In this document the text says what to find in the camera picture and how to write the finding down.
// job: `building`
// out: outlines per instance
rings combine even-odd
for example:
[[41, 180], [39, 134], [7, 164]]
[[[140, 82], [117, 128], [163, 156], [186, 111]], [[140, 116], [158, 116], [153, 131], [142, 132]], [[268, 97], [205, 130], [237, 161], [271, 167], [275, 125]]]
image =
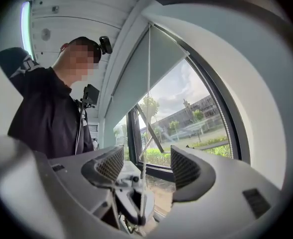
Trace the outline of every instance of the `building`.
[[[196, 119], [193, 112], [200, 110], [203, 113], [203, 120], [205, 125], [201, 132], [208, 130], [209, 128], [222, 124], [217, 106], [212, 99], [211, 95], [193, 103], [192, 105], [184, 99], [185, 108], [152, 124], [152, 128], [159, 126], [163, 131], [169, 132], [170, 123], [172, 121], [179, 122], [179, 128], [187, 128], [189, 125], [194, 124]], [[146, 132], [146, 127], [141, 129], [141, 134]]]

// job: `tree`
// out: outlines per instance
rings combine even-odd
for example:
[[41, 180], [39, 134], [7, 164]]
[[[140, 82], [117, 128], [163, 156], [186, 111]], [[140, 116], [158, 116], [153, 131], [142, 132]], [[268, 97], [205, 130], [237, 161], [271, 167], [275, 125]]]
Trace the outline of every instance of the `tree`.
[[151, 138], [150, 133], [148, 133], [148, 135], [147, 135], [147, 133], [144, 132], [143, 136], [144, 136], [145, 143], [147, 143], [148, 140]]
[[121, 127], [122, 127], [122, 132], [123, 132], [124, 137], [127, 137], [127, 126], [126, 126], [126, 124], [121, 125]]
[[155, 101], [152, 97], [148, 98], [148, 118], [147, 118], [147, 96], [143, 98], [143, 103], [140, 104], [140, 107], [149, 123], [151, 123], [151, 118], [155, 116], [158, 112], [158, 107], [160, 104]]
[[193, 116], [196, 121], [199, 121], [204, 117], [204, 114], [202, 114], [202, 112], [200, 110], [196, 110], [193, 112]]
[[161, 130], [158, 126], [156, 128], [154, 128], [154, 133], [157, 136], [157, 138], [160, 138], [160, 142], [162, 143], [162, 133], [161, 133]]
[[120, 134], [120, 130], [118, 128], [113, 130], [115, 136], [115, 144], [117, 144], [117, 136]]
[[126, 124], [121, 125], [121, 127], [122, 127], [122, 132], [123, 132], [123, 135], [124, 135], [124, 142], [126, 143], [126, 146], [128, 146], [128, 144], [127, 144], [127, 127], [126, 127]]
[[178, 121], [176, 121], [176, 120], [174, 120], [174, 121], [172, 121], [170, 123], [170, 129], [174, 129], [175, 130], [178, 141], [180, 140], [180, 138], [178, 137], [178, 133], [177, 133], [177, 128], [179, 127], [179, 124], [180, 123]]

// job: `roller blind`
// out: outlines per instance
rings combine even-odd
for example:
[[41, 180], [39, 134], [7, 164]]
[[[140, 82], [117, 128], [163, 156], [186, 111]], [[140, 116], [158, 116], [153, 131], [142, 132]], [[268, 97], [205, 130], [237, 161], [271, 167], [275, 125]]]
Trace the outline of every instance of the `roller blind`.
[[[115, 144], [113, 128], [147, 92], [148, 45], [149, 32], [132, 54], [113, 94], [113, 100], [105, 116], [105, 147]], [[152, 88], [185, 57], [186, 53], [176, 42], [152, 27], [150, 87]]]

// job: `bush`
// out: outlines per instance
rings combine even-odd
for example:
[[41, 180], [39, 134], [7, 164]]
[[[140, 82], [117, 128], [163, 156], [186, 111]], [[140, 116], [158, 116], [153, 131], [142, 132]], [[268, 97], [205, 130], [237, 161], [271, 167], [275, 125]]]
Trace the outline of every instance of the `bush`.
[[[205, 142], [196, 142], [190, 147], [201, 147], [201, 146], [206, 146], [206, 145], [210, 145], [210, 144], [225, 141], [225, 140], [228, 140], [228, 138], [224, 136], [224, 137], [219, 137], [215, 139], [210, 139]], [[214, 155], [231, 158], [229, 144], [215, 147], [212, 149], [207, 149], [205, 151]], [[124, 160], [130, 160], [128, 148], [124, 149]], [[148, 148], [146, 150], [146, 162], [150, 164], [155, 164], [155, 165], [171, 166], [171, 154], [161, 153], [159, 149], [157, 148]]]
[[228, 137], [222, 136], [222, 137], [210, 139], [210, 140], [204, 141], [204, 142], [196, 142], [196, 143], [191, 144], [190, 147], [191, 148], [202, 147], [202, 146], [210, 145], [210, 144], [220, 142], [220, 141], [228, 141]]
[[129, 151], [128, 148], [124, 149], [124, 160], [130, 161]]

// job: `ear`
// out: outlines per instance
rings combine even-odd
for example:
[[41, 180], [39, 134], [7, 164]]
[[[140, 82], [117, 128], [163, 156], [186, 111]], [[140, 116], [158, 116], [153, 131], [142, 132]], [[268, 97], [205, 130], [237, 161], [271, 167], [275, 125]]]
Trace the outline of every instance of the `ear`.
[[69, 46], [68, 43], [65, 43], [64, 45], [62, 45], [60, 48], [60, 52], [63, 52], [65, 50], [65, 48], [67, 48], [68, 46]]

